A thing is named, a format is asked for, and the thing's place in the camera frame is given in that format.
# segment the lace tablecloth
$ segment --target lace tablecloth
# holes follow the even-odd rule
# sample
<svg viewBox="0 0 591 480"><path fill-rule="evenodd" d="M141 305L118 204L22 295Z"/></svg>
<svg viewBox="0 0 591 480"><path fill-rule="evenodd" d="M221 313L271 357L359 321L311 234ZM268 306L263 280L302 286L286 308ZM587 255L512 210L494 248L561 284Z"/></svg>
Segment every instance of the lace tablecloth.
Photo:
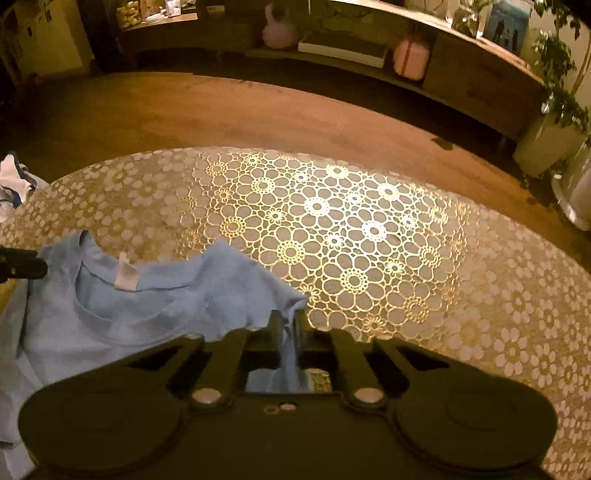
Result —
<svg viewBox="0 0 591 480"><path fill-rule="evenodd" d="M559 423L545 468L591 475L591 277L497 212L307 154L178 148L57 180L0 227L0 242L39 249L84 228L131 261L188 258L225 237L307 293L319 329L402 336L537 388Z"/></svg>

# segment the wall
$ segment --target wall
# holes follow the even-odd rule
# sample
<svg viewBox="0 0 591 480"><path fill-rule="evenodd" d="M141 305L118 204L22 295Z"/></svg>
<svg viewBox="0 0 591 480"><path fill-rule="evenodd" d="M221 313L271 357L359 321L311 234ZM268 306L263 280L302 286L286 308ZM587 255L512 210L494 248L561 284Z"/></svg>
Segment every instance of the wall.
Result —
<svg viewBox="0 0 591 480"><path fill-rule="evenodd" d="M2 60L0 60L0 108L2 102L7 100L15 89L15 82L12 79L8 69L5 67Z"/></svg>
<svg viewBox="0 0 591 480"><path fill-rule="evenodd" d="M66 20L70 27L70 33L78 50L82 66L87 69L92 60L92 49L88 43L84 25L82 25L78 4L76 0L61 0L61 7L66 15Z"/></svg>
<svg viewBox="0 0 591 480"><path fill-rule="evenodd" d="M535 58L531 53L531 42L535 40L539 30L550 30L552 32L555 31L554 17L551 14L545 13L542 18L540 18L535 12L531 14L530 31L525 39L524 47L521 51L522 58L526 59L526 61L528 61L530 64L535 62ZM560 39L570 47L572 59L576 63L577 68L583 63L590 34L591 31L589 31L587 26L584 25L581 28L581 36L575 41L574 30L570 29L568 26L560 30ZM576 72L571 72L566 78L564 84L568 90L572 88L573 83L577 78L577 74L578 70ZM591 71L583 80L583 83L577 92L576 98L581 105L591 108Z"/></svg>
<svg viewBox="0 0 591 480"><path fill-rule="evenodd" d="M14 10L18 20L15 32L7 33L7 42L14 46L21 80L32 74L43 77L88 72L92 51L76 0L45 1L34 9L30 5L30 0L18 0L5 14L7 18Z"/></svg>

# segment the metal screw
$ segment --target metal screw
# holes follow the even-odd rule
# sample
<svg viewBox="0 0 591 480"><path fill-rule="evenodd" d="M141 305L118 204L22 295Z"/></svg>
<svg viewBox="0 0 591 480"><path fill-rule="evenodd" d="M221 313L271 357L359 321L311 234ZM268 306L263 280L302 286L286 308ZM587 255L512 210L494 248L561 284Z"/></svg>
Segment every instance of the metal screw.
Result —
<svg viewBox="0 0 591 480"><path fill-rule="evenodd" d="M219 399L222 398L222 393L215 388L200 388L199 390L195 390L193 392L192 397L193 400L196 400L199 403L205 403L209 405L219 401Z"/></svg>
<svg viewBox="0 0 591 480"><path fill-rule="evenodd" d="M297 405L295 403L282 403L279 408L283 411L294 411L297 410Z"/></svg>
<svg viewBox="0 0 591 480"><path fill-rule="evenodd" d="M277 406L275 406L275 405L267 405L262 410L267 415L277 415L279 413L279 408Z"/></svg>
<svg viewBox="0 0 591 480"><path fill-rule="evenodd" d="M363 403L377 403L384 398L384 392L371 387L360 388L354 395L357 400Z"/></svg>

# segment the wooden cabinet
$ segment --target wooden cabinet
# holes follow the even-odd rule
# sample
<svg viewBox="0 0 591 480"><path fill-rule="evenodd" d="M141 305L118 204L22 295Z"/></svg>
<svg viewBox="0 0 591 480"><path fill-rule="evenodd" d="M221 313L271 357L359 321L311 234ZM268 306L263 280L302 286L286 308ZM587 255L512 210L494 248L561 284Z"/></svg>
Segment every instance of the wooden cabinet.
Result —
<svg viewBox="0 0 591 480"><path fill-rule="evenodd" d="M423 82L425 92L517 139L540 112L545 88L504 59L440 32Z"/></svg>
<svg viewBox="0 0 591 480"><path fill-rule="evenodd" d="M119 41L127 55L165 48L244 52L252 48L254 35L247 19L222 17L197 20L197 15L185 14L154 25L141 24L124 30Z"/></svg>

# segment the green leaves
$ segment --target green leaves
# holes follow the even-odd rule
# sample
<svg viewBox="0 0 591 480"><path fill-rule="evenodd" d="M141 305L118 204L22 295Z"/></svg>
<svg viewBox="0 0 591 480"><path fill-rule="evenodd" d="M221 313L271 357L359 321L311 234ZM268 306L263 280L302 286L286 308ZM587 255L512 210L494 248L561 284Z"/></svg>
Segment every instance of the green leaves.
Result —
<svg viewBox="0 0 591 480"><path fill-rule="evenodd" d="M556 33L566 25L574 29L574 39L578 39L581 35L581 20L573 11L563 4L560 0L535 0L534 10L539 15L544 15L545 12L550 11L554 15L554 26Z"/></svg>
<svg viewBox="0 0 591 480"><path fill-rule="evenodd" d="M582 132L589 130L589 109L581 107L577 100L561 86L548 82L548 99L542 105L542 113L554 113L556 123L562 127L574 125Z"/></svg>
<svg viewBox="0 0 591 480"><path fill-rule="evenodd" d="M564 87L564 78L577 69L567 44L551 32L540 32L531 49L540 56L535 64L543 68L546 79Z"/></svg>
<svg viewBox="0 0 591 480"><path fill-rule="evenodd" d="M483 9L485 9L486 7L488 7L494 1L495 0L474 0L474 3L472 4L472 6L470 8L472 10L474 10L477 14L480 14L480 12Z"/></svg>

